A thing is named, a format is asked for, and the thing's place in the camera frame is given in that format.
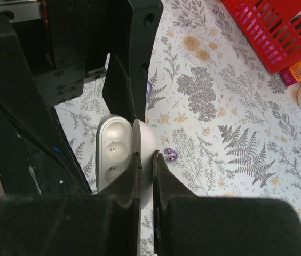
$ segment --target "purple earring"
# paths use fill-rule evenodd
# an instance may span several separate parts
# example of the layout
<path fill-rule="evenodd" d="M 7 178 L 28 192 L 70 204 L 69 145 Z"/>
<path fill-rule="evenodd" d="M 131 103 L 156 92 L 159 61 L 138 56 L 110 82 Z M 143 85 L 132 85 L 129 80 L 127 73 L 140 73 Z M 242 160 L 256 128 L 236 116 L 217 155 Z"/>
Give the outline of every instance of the purple earring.
<path fill-rule="evenodd" d="M 179 159 L 179 152 L 177 152 L 175 149 L 167 148 L 165 149 L 165 154 L 169 155 L 168 157 L 166 157 L 166 161 L 168 163 L 173 163 Z"/>

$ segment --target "table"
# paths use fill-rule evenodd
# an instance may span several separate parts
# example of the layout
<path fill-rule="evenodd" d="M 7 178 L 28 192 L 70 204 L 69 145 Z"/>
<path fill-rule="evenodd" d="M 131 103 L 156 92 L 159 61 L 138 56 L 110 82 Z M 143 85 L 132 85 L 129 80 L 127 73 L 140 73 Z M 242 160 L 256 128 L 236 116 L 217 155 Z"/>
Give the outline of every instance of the table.
<path fill-rule="evenodd" d="M 179 152 L 170 170 L 200 196 L 279 198 L 301 219 L 298 85 L 266 72 L 219 0 L 163 3 L 146 123 L 158 149 Z M 56 107 L 93 191 L 95 133 L 109 114 L 103 84 Z M 141 255 L 153 255 L 152 202 L 141 222 Z"/>

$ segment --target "purple bead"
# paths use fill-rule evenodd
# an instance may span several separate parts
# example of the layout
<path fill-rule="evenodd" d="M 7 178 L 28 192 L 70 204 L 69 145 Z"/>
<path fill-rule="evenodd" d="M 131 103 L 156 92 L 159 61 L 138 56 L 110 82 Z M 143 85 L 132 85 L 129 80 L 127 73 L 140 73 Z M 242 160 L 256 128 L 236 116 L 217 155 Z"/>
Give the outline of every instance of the purple bead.
<path fill-rule="evenodd" d="M 169 162 L 174 162 L 175 160 L 177 160 L 177 158 L 176 158 L 175 156 L 170 156 L 170 157 L 168 158 L 168 161 L 169 161 Z"/>
<path fill-rule="evenodd" d="M 170 153 L 172 153 L 172 149 L 171 148 L 165 149 L 165 154 L 166 155 L 169 155 Z"/>

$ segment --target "red basket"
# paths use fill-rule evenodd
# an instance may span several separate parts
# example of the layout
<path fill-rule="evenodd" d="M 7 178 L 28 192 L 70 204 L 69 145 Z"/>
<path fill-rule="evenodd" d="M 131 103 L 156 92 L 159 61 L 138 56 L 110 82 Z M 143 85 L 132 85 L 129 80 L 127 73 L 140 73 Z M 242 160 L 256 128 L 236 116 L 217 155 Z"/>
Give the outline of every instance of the red basket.
<path fill-rule="evenodd" d="M 301 60 L 301 0 L 222 2 L 269 72 Z"/>

